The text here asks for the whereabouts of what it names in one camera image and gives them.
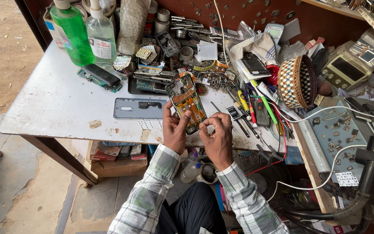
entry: gray phone back cover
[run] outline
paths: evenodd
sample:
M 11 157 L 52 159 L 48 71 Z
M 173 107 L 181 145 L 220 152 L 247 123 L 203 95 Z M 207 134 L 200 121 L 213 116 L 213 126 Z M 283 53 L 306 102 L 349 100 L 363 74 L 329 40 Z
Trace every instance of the gray phone back cover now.
M 148 106 L 146 109 L 141 109 L 138 108 L 138 102 L 159 102 L 161 108 Z M 163 108 L 166 103 L 167 101 L 162 99 L 117 97 L 113 117 L 116 119 L 162 119 Z

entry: toothbrush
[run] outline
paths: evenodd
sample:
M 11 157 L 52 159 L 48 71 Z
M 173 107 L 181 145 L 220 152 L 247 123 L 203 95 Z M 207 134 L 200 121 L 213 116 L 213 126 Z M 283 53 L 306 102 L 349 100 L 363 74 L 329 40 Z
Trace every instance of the toothbrush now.
M 251 80 L 251 84 L 252 84 L 252 86 L 255 88 L 255 90 L 256 90 L 256 92 L 258 93 L 258 95 L 261 96 L 261 99 L 262 99 L 262 101 L 263 101 L 263 104 L 265 104 L 265 107 L 266 107 L 266 109 L 268 110 L 268 113 L 269 113 L 269 115 L 271 116 L 271 119 L 272 119 L 273 123 L 274 123 L 275 125 L 277 125 L 277 124 L 278 124 L 278 121 L 276 120 L 275 115 L 273 115 L 272 109 L 269 107 L 269 104 L 268 104 L 268 102 L 267 102 L 267 100 L 266 100 L 265 95 L 263 95 L 263 93 L 261 93 L 261 92 L 257 89 L 257 85 L 258 85 L 258 83 L 257 83 L 255 80 Z

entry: shirt sleeve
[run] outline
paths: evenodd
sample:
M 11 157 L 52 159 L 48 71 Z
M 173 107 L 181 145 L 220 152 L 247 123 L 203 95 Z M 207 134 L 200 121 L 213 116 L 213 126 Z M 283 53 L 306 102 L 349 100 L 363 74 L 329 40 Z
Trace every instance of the shirt sleeve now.
M 154 233 L 179 162 L 180 156 L 176 152 L 159 145 L 144 177 L 135 184 L 107 234 Z
M 224 171 L 217 172 L 217 176 L 226 189 L 227 199 L 244 233 L 289 233 L 287 226 L 256 191 L 257 185 L 246 177 L 235 162 Z

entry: black pants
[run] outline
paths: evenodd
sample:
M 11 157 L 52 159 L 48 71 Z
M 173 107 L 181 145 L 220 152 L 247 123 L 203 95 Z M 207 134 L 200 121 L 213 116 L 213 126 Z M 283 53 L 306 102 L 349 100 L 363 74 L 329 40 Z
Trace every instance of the black pants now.
M 226 234 L 216 196 L 209 185 L 197 182 L 173 204 L 161 208 L 156 234 L 198 234 L 204 227 L 213 234 Z

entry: brown wall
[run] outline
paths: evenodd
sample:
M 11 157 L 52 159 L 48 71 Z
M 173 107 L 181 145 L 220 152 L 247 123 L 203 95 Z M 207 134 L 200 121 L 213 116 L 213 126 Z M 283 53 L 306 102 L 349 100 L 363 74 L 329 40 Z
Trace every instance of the brown wall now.
M 213 19 L 209 15 L 211 13 L 217 14 L 214 2 L 211 0 L 157 0 L 157 2 L 159 8 L 166 8 L 175 15 L 195 19 L 207 28 L 213 26 Z M 255 29 L 263 31 L 266 24 L 261 24 L 261 19 L 265 17 L 268 23 L 276 21 L 279 24 L 286 24 L 290 21 L 285 20 L 286 14 L 295 11 L 294 18 L 299 19 L 301 34 L 292 38 L 290 43 L 295 43 L 298 40 L 306 43 L 309 40 L 323 37 L 325 38 L 325 46 L 337 47 L 349 40 L 356 41 L 364 31 L 370 28 L 365 21 L 334 13 L 308 3 L 296 5 L 295 0 L 271 0 L 268 6 L 265 6 L 263 0 L 255 0 L 253 3 L 247 3 L 245 8 L 242 8 L 242 4 L 246 3 L 246 0 L 219 0 L 217 2 L 219 2 L 220 15 L 225 14 L 225 18 L 222 18 L 224 28 L 234 30 L 238 28 L 241 20 L 245 21 L 250 27 L 253 27 L 253 21 L 257 20 L 258 24 L 256 24 Z M 205 7 L 207 3 L 211 3 L 209 9 Z M 228 10 L 224 8 L 226 4 L 229 6 Z M 197 8 L 201 9 L 200 16 L 196 14 Z M 280 11 L 277 17 L 270 14 L 274 10 Z M 258 12 L 262 13 L 260 17 L 256 16 Z

